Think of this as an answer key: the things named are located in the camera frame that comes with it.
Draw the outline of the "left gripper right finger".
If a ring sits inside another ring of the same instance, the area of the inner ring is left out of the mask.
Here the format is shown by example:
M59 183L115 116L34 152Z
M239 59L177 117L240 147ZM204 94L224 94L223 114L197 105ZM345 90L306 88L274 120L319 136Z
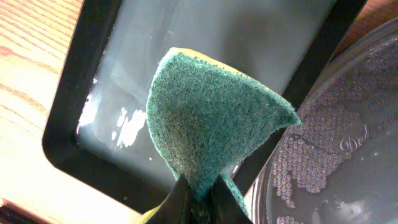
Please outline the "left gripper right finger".
M220 175L213 184L213 224L252 224Z

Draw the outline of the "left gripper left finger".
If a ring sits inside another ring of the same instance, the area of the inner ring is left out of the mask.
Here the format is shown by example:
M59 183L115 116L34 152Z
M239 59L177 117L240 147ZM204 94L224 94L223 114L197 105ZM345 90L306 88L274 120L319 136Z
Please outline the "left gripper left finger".
M192 190L184 175L175 183L167 198L146 224L189 224Z

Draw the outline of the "green yellow sponge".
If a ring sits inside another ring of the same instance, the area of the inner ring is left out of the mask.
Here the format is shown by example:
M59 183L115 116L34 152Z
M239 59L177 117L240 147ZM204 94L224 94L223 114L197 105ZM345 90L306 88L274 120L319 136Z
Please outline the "green yellow sponge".
M241 209L228 168L281 128L301 123L293 106L240 71L192 49L173 47L159 62L146 103L154 146L175 178L192 188L195 223L210 222L206 201L221 177Z

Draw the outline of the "black rectangular tray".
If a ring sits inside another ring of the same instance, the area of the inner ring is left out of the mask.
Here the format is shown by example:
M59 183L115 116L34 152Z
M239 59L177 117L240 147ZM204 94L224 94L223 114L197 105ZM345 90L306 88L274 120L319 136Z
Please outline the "black rectangular tray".
M174 185L145 105L172 47L193 49L303 103L364 7L345 0L85 0L44 131L49 162L144 213Z

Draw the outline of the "black round tray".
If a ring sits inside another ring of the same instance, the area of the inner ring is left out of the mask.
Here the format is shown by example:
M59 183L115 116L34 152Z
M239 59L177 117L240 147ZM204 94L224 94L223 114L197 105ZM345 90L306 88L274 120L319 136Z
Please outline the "black round tray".
M254 223L397 222L397 19L329 63L255 180Z

